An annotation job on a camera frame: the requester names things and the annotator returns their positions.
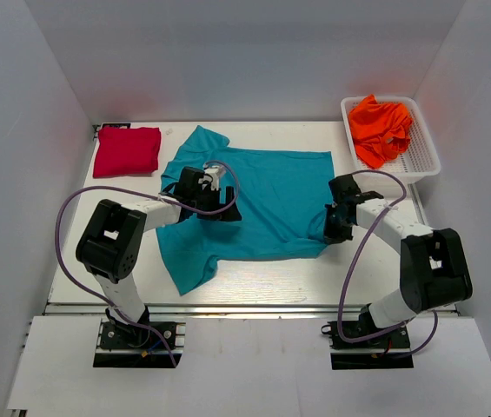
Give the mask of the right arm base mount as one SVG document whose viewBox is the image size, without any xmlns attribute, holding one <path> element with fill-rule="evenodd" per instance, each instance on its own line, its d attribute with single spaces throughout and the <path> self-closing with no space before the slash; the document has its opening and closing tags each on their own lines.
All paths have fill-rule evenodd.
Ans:
<svg viewBox="0 0 491 417">
<path fill-rule="evenodd" d="M 345 370 L 390 370 L 414 367 L 408 330 L 396 329 L 383 336 L 347 343 L 338 334 L 337 322 L 328 321 L 321 327 L 328 337 L 330 362 L 334 371 Z"/>
</svg>

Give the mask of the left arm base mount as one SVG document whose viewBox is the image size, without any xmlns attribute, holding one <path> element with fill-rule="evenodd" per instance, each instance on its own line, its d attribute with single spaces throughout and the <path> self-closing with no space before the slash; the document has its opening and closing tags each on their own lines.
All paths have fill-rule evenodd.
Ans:
<svg viewBox="0 0 491 417">
<path fill-rule="evenodd" d="M 185 323 L 177 321 L 149 321 L 149 310 L 145 308 L 138 323 L 158 331 L 161 338 L 149 329 L 135 327 L 114 318 L 106 309 L 107 319 L 101 321 L 96 340 L 93 367 L 127 369 L 171 369 L 182 357 Z"/>
</svg>

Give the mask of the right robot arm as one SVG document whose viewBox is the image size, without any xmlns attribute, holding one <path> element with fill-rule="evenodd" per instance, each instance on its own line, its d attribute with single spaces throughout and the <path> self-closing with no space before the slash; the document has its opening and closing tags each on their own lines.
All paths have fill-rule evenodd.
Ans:
<svg viewBox="0 0 491 417">
<path fill-rule="evenodd" d="M 326 207 L 325 242 L 350 241 L 356 227 L 366 231 L 342 285 L 336 322 L 342 341 L 380 346 L 391 332 L 418 314 L 472 296 L 473 286 L 459 234 L 451 228 L 431 228 L 399 212 L 396 207 L 406 198 L 406 186 L 401 185 L 402 194 L 390 202 L 376 191 L 362 191 L 352 174 L 337 176 L 328 185 L 333 201 Z M 342 311 L 348 286 L 371 236 L 380 238 L 400 256 L 398 288 L 366 305 L 358 316 L 354 333 L 346 334 Z"/>
</svg>

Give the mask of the teal t-shirt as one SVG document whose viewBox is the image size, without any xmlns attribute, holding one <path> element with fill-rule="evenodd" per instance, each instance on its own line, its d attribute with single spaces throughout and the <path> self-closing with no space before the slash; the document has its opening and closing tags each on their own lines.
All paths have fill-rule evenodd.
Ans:
<svg viewBox="0 0 491 417">
<path fill-rule="evenodd" d="M 280 261 L 316 258 L 326 247 L 323 226 L 334 177 L 329 152 L 236 149 L 230 140 L 196 127 L 161 175 L 178 180 L 186 166 L 227 163 L 240 191 L 239 222 L 211 222 L 193 216 L 156 231 L 164 265 L 180 295 L 211 280 L 219 261 Z"/>
</svg>

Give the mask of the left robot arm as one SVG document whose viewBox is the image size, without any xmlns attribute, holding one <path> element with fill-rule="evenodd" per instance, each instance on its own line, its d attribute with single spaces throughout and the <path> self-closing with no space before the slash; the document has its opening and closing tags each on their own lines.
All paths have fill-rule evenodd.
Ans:
<svg viewBox="0 0 491 417">
<path fill-rule="evenodd" d="M 121 204 L 101 200 L 76 246 L 76 259 L 99 283 L 108 317 L 122 323 L 121 336 L 133 347 L 150 337 L 149 313 L 133 277 L 143 235 L 192 216 L 207 221 L 239 222 L 240 188 L 234 171 L 223 162 L 201 169 L 185 167 L 179 179 L 159 195 L 140 194 L 141 201 Z"/>
</svg>

